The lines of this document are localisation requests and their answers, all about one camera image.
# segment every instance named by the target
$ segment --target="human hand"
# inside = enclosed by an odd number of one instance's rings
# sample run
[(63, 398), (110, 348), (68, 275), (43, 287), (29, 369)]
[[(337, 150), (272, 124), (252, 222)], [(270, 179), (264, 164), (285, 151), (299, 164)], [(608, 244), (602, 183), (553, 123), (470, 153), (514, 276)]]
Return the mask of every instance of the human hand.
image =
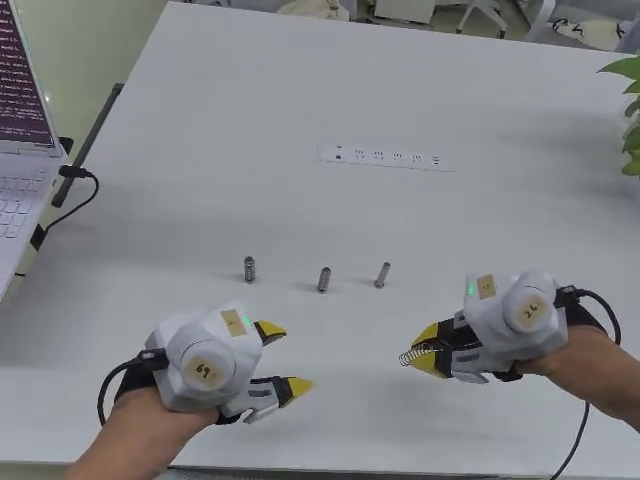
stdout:
[(569, 342), (546, 357), (519, 362), (603, 413), (640, 431), (640, 362), (598, 328), (569, 328)]
[(151, 480), (198, 432), (218, 420), (217, 410), (177, 413), (165, 408), (155, 387), (125, 393), (89, 450), (66, 480)]

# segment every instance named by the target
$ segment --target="laptop keyboard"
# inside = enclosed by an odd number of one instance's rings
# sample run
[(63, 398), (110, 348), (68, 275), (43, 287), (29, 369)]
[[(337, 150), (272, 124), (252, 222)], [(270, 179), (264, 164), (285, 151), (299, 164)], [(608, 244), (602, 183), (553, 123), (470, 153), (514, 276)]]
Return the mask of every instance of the laptop keyboard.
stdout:
[(16, 238), (42, 188), (46, 171), (0, 177), (0, 238)]

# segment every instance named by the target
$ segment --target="laptop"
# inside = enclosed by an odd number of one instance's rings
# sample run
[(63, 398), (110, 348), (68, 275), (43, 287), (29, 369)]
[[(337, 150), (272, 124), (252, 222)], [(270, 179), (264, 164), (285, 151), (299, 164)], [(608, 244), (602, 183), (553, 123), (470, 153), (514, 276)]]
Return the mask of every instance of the laptop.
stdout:
[(13, 0), (0, 0), (0, 299), (66, 155), (55, 135)]

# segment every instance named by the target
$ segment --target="floor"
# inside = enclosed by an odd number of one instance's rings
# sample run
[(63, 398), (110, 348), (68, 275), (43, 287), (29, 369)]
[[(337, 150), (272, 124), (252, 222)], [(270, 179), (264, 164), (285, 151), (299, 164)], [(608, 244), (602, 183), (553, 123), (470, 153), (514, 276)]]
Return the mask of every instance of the floor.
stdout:
[[(74, 138), (77, 151), (114, 83), (126, 81), (168, 0), (15, 1), (57, 133)], [(508, 38), (522, 38), (526, 24), (510, 3), (503, 3)], [(454, 32), (463, 11), (460, 7), (440, 9), (430, 26), (373, 21)], [(495, 25), (476, 12), (464, 33), (494, 37), (496, 31)], [(0, 477), (61, 479), (63, 471), (60, 466), (4, 465)]]

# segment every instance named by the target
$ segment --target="spring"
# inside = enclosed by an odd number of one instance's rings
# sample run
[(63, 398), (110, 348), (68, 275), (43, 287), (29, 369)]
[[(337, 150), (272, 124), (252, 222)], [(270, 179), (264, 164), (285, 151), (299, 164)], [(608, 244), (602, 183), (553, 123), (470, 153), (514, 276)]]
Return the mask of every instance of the spring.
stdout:
[(414, 347), (411, 350), (406, 351), (402, 355), (400, 355), (400, 365), (402, 365), (403, 367), (408, 367), (414, 360), (417, 360), (418, 358), (435, 351), (437, 350), (434, 350), (428, 345), (418, 345), (417, 347)]
[(380, 273), (378, 274), (378, 278), (376, 278), (376, 281), (373, 282), (373, 285), (376, 288), (384, 287), (384, 281), (387, 279), (387, 274), (389, 273), (389, 269), (390, 268), (391, 268), (391, 264), (389, 262), (384, 262), (382, 264), (382, 269), (380, 270)]
[(318, 280), (318, 292), (324, 293), (329, 288), (329, 280), (331, 279), (331, 269), (324, 267), (320, 272), (320, 279)]
[(244, 281), (247, 283), (253, 283), (256, 279), (256, 262), (253, 257), (246, 257), (244, 259)]

